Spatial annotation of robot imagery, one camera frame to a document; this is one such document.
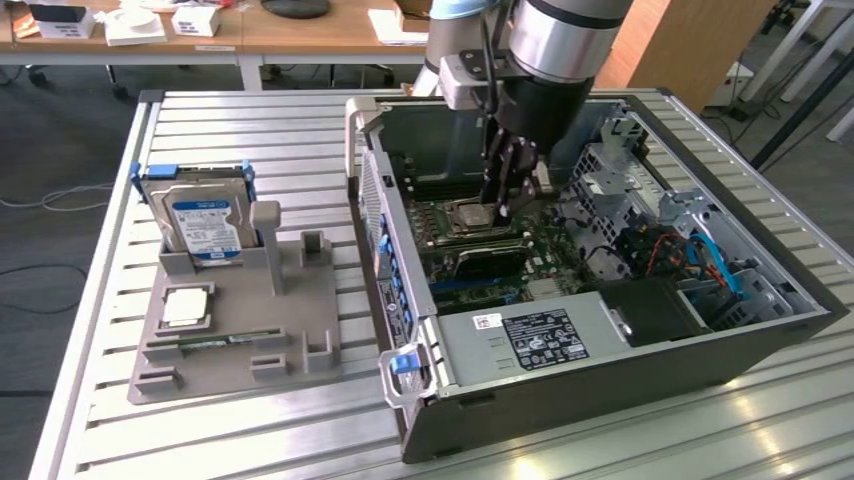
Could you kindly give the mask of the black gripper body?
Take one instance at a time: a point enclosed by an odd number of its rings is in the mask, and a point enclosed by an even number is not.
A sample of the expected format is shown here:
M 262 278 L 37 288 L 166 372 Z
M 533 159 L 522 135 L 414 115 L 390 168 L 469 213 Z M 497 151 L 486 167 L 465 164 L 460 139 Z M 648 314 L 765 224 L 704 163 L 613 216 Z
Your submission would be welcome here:
M 538 151 L 550 151 L 575 121 L 592 85 L 592 77 L 571 83 L 536 77 L 505 80 L 498 87 L 497 125 L 532 141 Z

